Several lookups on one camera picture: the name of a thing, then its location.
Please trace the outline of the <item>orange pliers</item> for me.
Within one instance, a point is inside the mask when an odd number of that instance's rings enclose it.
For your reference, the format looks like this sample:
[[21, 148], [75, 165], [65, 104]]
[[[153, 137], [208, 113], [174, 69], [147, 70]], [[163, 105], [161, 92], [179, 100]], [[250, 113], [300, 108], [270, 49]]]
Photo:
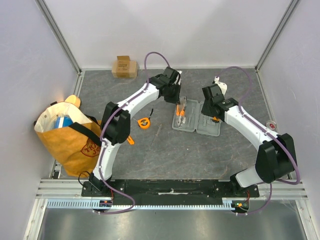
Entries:
[[176, 104], [175, 110], [175, 121], [178, 127], [186, 122], [186, 108], [187, 108], [187, 97], [180, 98], [179, 103]]

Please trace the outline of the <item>grey plastic tool case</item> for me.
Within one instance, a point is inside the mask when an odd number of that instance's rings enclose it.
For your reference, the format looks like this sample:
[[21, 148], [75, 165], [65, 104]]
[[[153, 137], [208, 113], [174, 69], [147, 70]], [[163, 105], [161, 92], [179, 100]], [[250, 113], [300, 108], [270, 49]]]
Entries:
[[173, 115], [172, 128], [177, 131], [193, 133], [218, 137], [221, 132], [221, 122], [215, 123], [212, 121], [212, 117], [208, 117], [201, 113], [204, 102], [198, 102], [197, 100], [187, 99], [186, 104], [186, 121], [180, 127], [176, 123], [176, 110]]

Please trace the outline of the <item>orange utility knife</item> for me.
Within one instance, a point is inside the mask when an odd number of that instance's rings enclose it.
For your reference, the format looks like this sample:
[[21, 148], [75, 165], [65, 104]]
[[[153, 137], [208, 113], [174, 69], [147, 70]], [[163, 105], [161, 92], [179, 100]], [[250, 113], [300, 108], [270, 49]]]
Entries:
[[133, 138], [129, 135], [128, 138], [127, 138], [127, 141], [130, 145], [134, 145], [135, 144], [135, 141], [133, 140]]

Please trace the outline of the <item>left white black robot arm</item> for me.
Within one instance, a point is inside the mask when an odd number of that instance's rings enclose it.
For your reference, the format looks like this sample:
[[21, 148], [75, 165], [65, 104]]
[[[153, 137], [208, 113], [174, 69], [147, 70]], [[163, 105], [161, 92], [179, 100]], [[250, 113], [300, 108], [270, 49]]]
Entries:
[[131, 119], [146, 105], [163, 97], [167, 103], [180, 102], [181, 73], [166, 67], [163, 73], [153, 76], [133, 95], [105, 106], [101, 122], [101, 148], [96, 167], [89, 175], [88, 183], [98, 196], [106, 196], [110, 191], [107, 182], [112, 177], [112, 170], [117, 152], [131, 132]]

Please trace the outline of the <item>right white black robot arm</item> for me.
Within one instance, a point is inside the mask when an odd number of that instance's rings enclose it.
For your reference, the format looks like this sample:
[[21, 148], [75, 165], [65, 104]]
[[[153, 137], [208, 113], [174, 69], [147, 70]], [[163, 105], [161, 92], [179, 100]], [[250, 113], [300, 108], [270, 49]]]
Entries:
[[230, 177], [229, 191], [233, 196], [242, 196], [256, 184], [281, 182], [284, 176], [298, 170], [294, 140], [289, 134], [278, 134], [263, 126], [235, 99], [226, 99], [217, 83], [202, 88], [202, 92], [201, 113], [232, 126], [257, 150], [255, 164]]

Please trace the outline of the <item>orange bit holder set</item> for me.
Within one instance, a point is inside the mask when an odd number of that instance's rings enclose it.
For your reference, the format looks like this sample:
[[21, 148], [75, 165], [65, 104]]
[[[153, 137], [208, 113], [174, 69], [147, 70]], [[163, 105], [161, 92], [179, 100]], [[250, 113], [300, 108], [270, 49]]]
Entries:
[[217, 117], [213, 117], [213, 118], [212, 118], [212, 121], [215, 122], [215, 123], [219, 123], [219, 122], [220, 122], [220, 119], [217, 118]]

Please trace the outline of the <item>thin metal screwdriver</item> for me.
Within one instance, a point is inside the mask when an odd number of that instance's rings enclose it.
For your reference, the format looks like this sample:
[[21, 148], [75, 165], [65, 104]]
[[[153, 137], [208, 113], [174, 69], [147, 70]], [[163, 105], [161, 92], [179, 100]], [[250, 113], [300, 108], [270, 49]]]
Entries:
[[154, 145], [154, 143], [155, 143], [157, 137], [159, 136], [160, 131], [162, 130], [162, 128], [163, 128], [163, 124], [161, 123], [161, 124], [159, 125], [158, 129], [157, 129], [157, 132], [156, 132], [154, 138], [153, 138], [153, 141], [152, 141], [152, 143], [151, 143], [151, 146]]

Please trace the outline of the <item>orange tape measure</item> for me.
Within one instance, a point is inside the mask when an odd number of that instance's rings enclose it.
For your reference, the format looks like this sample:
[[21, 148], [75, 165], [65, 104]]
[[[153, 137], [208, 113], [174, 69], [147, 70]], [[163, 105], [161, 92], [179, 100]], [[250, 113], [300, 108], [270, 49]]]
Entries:
[[151, 125], [151, 122], [150, 122], [150, 118], [149, 117], [144, 117], [144, 118], [141, 118], [137, 121], [138, 123], [138, 126], [143, 129], [143, 130], [146, 130], [150, 127]]

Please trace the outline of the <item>small cardboard box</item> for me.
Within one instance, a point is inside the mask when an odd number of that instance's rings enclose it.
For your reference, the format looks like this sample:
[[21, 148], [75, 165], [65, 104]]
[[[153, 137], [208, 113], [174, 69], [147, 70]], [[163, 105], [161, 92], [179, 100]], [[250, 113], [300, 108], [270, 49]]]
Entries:
[[131, 60], [128, 55], [117, 56], [111, 73], [114, 78], [136, 78], [138, 75], [138, 63], [135, 60]]

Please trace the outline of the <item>tan wooden object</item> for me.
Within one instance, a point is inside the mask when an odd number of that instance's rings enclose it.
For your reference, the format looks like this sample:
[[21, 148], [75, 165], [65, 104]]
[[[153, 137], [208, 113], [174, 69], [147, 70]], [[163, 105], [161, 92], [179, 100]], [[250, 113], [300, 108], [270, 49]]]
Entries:
[[68, 96], [64, 101], [66, 103], [73, 104], [77, 108], [79, 108], [81, 106], [81, 104], [82, 104], [81, 99], [78, 96], [74, 95], [74, 94]]

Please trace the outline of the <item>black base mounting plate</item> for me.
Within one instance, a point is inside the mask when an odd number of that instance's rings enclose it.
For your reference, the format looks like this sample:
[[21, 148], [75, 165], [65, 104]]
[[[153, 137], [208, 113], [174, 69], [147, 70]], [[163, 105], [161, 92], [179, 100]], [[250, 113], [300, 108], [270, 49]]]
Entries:
[[81, 195], [83, 197], [110, 197], [116, 190], [134, 199], [154, 196], [209, 196], [213, 198], [258, 198], [258, 186], [247, 188], [234, 186], [230, 181], [216, 179], [112, 179], [107, 182], [110, 190], [103, 181], [85, 181]]

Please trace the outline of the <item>brown paper tote bag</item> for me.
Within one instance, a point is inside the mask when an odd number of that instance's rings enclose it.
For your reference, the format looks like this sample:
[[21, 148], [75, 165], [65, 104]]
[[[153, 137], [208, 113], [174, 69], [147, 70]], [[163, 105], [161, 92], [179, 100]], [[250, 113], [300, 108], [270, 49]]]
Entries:
[[[54, 128], [57, 117], [62, 116], [70, 117], [73, 124]], [[69, 176], [87, 178], [100, 154], [101, 123], [75, 105], [62, 101], [49, 106], [33, 125], [43, 145]]]

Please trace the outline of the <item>blue box in bag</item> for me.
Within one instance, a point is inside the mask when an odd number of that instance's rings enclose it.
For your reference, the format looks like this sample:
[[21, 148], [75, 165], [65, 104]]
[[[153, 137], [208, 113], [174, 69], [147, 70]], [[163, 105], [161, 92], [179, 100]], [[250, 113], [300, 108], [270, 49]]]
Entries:
[[55, 129], [68, 127], [73, 124], [72, 119], [69, 116], [58, 116], [54, 124]]

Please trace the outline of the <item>aluminium frame rail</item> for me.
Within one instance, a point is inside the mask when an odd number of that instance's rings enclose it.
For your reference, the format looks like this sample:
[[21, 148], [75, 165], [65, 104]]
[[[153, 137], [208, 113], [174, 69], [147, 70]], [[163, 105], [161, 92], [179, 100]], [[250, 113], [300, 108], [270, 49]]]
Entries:
[[[251, 200], [266, 200], [270, 194], [270, 187], [263, 183], [254, 188], [259, 197], [254, 197], [250, 191]], [[37, 198], [43, 199], [80, 199], [82, 186], [76, 179], [41, 179], [36, 193]], [[302, 183], [289, 185], [283, 182], [272, 184], [271, 200], [307, 200], [308, 196]]]

